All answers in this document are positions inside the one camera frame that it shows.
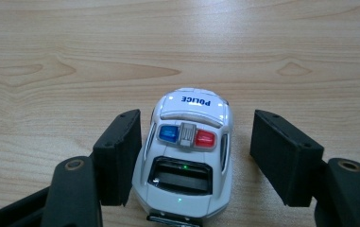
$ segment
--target wooden table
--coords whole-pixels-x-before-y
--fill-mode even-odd
[[[249,156],[255,109],[360,162],[360,1],[0,1],[0,207],[89,155],[120,113],[210,89],[234,112],[231,203],[207,226],[314,226]],[[105,226],[155,226],[130,194]]]

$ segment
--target white toy car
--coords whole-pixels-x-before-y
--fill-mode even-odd
[[[227,207],[231,131],[229,103],[211,91],[181,88],[160,99],[132,178],[148,220],[201,226]]]

